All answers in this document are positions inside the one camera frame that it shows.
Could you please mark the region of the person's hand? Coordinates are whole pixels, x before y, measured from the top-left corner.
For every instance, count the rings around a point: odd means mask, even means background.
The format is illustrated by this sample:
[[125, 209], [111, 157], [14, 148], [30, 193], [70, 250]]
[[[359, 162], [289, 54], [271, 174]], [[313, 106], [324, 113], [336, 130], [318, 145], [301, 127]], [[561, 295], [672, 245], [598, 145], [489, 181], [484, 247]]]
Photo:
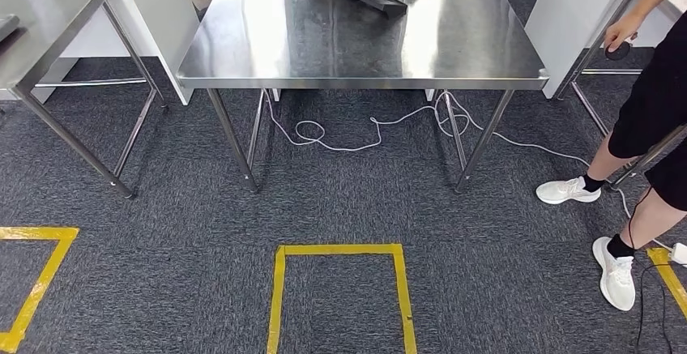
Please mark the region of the person's hand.
[[610, 25], [604, 35], [604, 48], [614, 52], [624, 41], [636, 38], [645, 18], [645, 15], [629, 13]]

